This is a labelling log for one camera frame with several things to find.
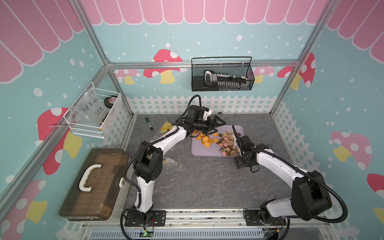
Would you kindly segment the ziploc bag of orange cookies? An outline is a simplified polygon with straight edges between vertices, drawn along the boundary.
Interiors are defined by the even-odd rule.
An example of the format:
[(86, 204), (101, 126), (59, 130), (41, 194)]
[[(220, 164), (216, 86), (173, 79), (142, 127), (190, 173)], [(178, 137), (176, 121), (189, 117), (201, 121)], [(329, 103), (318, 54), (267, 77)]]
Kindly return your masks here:
[(165, 121), (163, 125), (159, 128), (159, 130), (156, 132), (156, 134), (151, 138), (150, 142), (153, 142), (163, 135), (167, 135), (169, 131), (173, 129), (173, 125), (169, 121)]

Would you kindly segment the ziploc bag of mixed cookies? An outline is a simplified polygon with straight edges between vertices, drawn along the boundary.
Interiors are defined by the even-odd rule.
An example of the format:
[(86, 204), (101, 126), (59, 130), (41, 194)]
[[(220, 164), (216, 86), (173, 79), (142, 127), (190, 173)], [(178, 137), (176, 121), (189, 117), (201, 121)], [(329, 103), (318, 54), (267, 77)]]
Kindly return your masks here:
[(183, 167), (183, 164), (171, 158), (164, 158), (163, 166), (173, 171), (179, 171)]

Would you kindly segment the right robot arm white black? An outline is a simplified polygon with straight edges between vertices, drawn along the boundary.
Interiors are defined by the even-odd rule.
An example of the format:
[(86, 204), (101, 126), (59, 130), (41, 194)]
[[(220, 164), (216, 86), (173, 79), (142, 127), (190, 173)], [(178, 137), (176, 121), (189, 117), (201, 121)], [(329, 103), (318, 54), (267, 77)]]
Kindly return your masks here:
[[(263, 224), (269, 224), (279, 217), (294, 217), (304, 221), (312, 219), (324, 223), (341, 223), (348, 217), (348, 207), (343, 199), (325, 183), (318, 171), (303, 170), (279, 155), (267, 145), (255, 145), (248, 136), (235, 135), (240, 154), (235, 157), (237, 168), (263, 166), (283, 180), (292, 190), (291, 197), (270, 200), (260, 205), (259, 216)], [(336, 199), (341, 208), (341, 216), (335, 219), (320, 215), (333, 206)]]

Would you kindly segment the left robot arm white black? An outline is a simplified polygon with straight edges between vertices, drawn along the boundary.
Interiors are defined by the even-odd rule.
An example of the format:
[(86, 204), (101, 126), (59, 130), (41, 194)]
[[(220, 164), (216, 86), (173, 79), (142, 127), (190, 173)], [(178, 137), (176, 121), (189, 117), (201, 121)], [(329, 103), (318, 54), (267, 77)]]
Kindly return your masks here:
[(202, 105), (200, 95), (194, 95), (186, 110), (171, 124), (171, 130), (158, 139), (143, 141), (137, 153), (131, 157), (124, 171), (124, 179), (137, 190), (134, 210), (140, 217), (153, 208), (155, 180), (163, 169), (164, 155), (177, 143), (187, 138), (207, 137), (216, 133), (226, 122)]

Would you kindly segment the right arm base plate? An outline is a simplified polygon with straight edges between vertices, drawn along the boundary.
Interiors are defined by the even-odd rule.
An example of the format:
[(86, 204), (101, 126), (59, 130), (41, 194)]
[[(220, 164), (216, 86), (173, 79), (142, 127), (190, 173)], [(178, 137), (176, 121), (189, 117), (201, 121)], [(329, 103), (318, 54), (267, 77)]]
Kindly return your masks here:
[(247, 226), (275, 226), (284, 227), (287, 225), (285, 218), (272, 218), (263, 220), (260, 215), (260, 210), (243, 209), (243, 217)]

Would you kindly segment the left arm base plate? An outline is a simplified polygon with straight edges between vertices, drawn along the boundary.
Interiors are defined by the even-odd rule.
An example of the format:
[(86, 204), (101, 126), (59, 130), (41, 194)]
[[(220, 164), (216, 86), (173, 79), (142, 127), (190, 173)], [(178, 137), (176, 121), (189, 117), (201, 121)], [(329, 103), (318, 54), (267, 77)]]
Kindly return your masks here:
[(166, 211), (149, 210), (142, 213), (136, 209), (124, 213), (123, 222), (125, 227), (164, 227)]

